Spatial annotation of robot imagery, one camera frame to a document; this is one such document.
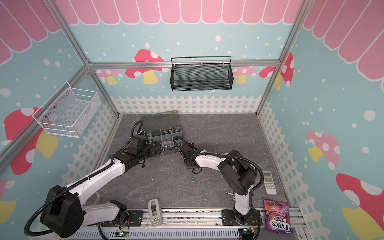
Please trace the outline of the clear plastic organizer box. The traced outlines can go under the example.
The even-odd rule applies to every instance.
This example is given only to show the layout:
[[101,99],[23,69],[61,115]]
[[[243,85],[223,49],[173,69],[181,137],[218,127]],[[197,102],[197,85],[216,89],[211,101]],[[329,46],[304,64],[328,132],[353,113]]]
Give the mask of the clear plastic organizer box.
[[142,130],[145,131],[149,138],[161,147],[160,155],[167,155],[177,152],[174,137],[183,137],[179,112],[177,110],[143,115],[141,120],[144,121]]

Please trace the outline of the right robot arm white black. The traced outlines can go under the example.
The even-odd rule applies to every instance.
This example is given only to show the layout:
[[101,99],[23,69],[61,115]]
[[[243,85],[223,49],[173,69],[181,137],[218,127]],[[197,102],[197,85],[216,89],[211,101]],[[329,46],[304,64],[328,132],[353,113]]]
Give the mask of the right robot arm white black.
[[262,169],[233,150],[227,154],[198,150],[192,143],[177,145],[185,164],[193,169],[209,168],[219,171],[235,193],[235,213],[240,217],[251,214],[253,192],[263,185]]

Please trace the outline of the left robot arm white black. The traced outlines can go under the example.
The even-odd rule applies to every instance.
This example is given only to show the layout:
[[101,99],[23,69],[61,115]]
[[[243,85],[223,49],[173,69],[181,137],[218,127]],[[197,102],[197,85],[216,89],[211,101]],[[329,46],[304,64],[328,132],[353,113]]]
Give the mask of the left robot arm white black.
[[147,158],[160,154],[161,150],[161,144],[144,133],[131,136],[128,143],[110,155],[100,168],[75,183],[51,188],[45,204],[27,221],[25,235],[38,237],[56,233],[61,238],[67,238],[89,225],[100,226],[103,222],[125,225],[130,217],[127,207],[119,201],[92,206],[85,203],[107,183],[138,164],[144,165]]

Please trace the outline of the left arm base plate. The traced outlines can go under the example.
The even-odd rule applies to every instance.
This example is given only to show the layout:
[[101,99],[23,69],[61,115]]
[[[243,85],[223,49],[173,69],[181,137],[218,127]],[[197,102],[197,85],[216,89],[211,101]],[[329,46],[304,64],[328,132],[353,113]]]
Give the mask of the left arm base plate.
[[144,211],[127,210],[127,217],[121,227],[140,227],[143,220]]

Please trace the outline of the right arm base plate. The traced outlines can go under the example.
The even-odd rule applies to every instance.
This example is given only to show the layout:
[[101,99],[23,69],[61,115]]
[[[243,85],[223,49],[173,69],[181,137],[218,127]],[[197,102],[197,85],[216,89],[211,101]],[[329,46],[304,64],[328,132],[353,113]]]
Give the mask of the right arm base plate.
[[234,209],[224,209],[221,213],[223,226],[262,226],[261,213],[255,208],[251,208],[246,215],[241,215]]

